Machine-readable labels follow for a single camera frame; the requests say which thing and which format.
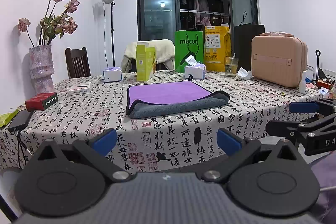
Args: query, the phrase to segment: tablecloth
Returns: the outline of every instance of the tablecloth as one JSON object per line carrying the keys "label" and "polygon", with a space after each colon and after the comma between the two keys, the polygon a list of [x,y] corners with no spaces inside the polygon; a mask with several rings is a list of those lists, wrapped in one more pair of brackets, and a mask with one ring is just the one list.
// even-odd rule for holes
{"label": "tablecloth", "polygon": [[[90,81],[92,90],[68,95],[73,84]],[[123,80],[104,83],[102,76],[66,79],[55,85],[59,102],[45,111],[36,111],[21,139],[33,153],[45,139],[71,144],[78,138],[93,138],[107,128],[115,128],[117,145],[106,156],[131,173],[151,172],[204,162],[223,152],[216,143],[218,128],[226,127],[244,137],[264,138],[269,120],[301,121],[311,114],[290,113],[293,101],[311,101],[319,92],[288,89],[266,81],[247,81],[226,77],[222,72],[207,72],[204,80],[193,80],[214,92],[224,90],[229,104],[191,113],[178,113],[140,120],[125,115],[127,88],[132,85],[185,81],[174,71],[157,71],[147,82],[137,82],[136,73],[123,74]],[[18,166],[18,147],[14,133],[0,133],[0,167]]]}

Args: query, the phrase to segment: circular cover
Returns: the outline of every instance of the circular cover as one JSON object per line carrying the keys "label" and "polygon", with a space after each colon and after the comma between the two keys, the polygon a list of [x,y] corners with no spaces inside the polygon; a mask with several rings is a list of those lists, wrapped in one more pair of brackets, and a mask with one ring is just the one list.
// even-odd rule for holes
{"label": "circular cover", "polygon": [[105,180],[95,169],[59,160],[39,162],[19,179],[15,197],[24,211],[41,216],[67,216],[93,205],[105,190]]}
{"label": "circular cover", "polygon": [[286,160],[242,167],[231,175],[227,189],[240,205],[254,213],[288,217],[315,204],[320,186],[308,166]]}

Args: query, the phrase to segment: white bottle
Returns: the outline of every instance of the white bottle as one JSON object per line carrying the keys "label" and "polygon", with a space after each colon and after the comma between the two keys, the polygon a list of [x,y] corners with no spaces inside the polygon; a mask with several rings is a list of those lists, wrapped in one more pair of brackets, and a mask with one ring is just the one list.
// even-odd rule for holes
{"label": "white bottle", "polygon": [[306,92],[306,72],[302,72],[302,79],[299,85],[299,93],[305,94]]}

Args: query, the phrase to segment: pink suitcase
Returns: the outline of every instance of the pink suitcase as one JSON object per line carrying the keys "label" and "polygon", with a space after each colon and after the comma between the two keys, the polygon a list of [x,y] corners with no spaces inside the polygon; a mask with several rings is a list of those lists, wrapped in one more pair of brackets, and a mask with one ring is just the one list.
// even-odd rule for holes
{"label": "pink suitcase", "polygon": [[252,39],[251,59],[254,77],[292,88],[307,68],[307,45],[290,34],[260,34]]}

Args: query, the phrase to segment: vase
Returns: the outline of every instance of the vase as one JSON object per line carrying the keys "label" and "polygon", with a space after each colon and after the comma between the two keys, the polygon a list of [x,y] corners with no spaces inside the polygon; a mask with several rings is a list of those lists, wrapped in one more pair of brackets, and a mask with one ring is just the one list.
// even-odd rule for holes
{"label": "vase", "polygon": [[55,92],[51,75],[55,72],[50,45],[29,48],[30,78],[36,94]]}

